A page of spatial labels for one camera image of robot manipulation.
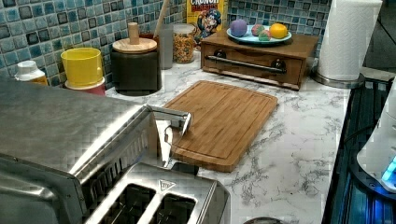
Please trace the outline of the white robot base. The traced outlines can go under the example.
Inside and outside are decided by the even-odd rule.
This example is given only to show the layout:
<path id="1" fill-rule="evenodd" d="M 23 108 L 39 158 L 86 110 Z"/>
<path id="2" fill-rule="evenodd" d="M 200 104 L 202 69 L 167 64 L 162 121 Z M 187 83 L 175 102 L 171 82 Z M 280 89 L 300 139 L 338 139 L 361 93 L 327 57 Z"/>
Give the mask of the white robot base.
<path id="1" fill-rule="evenodd" d="M 354 122 L 356 152 L 350 171 L 369 192 L 395 200 L 395 80 L 366 78 Z"/>

